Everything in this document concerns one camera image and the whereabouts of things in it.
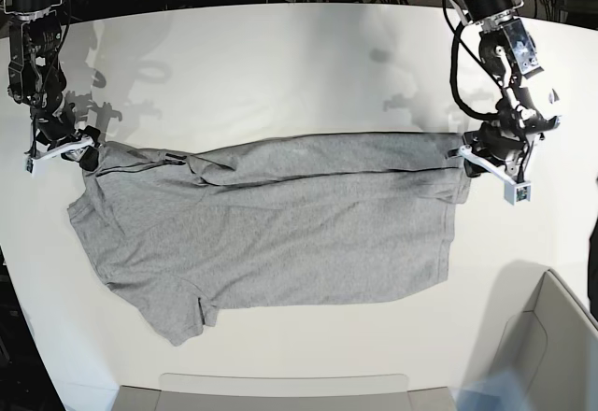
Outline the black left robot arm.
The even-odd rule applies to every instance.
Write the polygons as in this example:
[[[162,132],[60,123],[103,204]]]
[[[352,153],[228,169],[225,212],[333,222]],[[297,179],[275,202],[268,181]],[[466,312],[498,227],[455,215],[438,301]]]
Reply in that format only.
[[[560,97],[548,82],[534,40],[517,14],[522,5],[523,0],[442,0],[443,7],[453,7],[459,16],[458,23],[450,27],[452,97],[466,116],[481,123],[479,130],[463,137],[469,177],[495,172],[515,184],[523,183],[534,146],[560,124]],[[458,58],[466,47],[463,31],[468,25],[479,28],[480,41],[472,57],[501,94],[493,112],[475,111],[460,95]]]

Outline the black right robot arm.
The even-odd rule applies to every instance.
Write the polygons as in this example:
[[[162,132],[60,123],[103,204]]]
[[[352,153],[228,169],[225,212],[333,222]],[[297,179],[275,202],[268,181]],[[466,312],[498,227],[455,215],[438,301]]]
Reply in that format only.
[[[66,101],[66,77],[59,61],[70,26],[61,25],[59,8],[70,0],[2,0],[8,15],[10,59],[8,95],[29,107],[30,147],[26,170],[54,157],[96,169],[100,131],[76,125],[75,105]]]

